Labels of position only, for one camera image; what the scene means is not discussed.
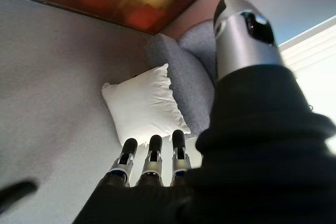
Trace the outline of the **right robot hand black glove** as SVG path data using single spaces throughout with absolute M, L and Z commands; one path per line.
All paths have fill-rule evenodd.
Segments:
M 173 133 L 173 184 L 145 172 L 127 187 L 115 164 L 75 223 L 335 223 L 335 135 L 311 111 L 275 43 L 269 21 L 247 0 L 220 0 L 214 14 L 217 83 L 203 160 L 187 165 Z

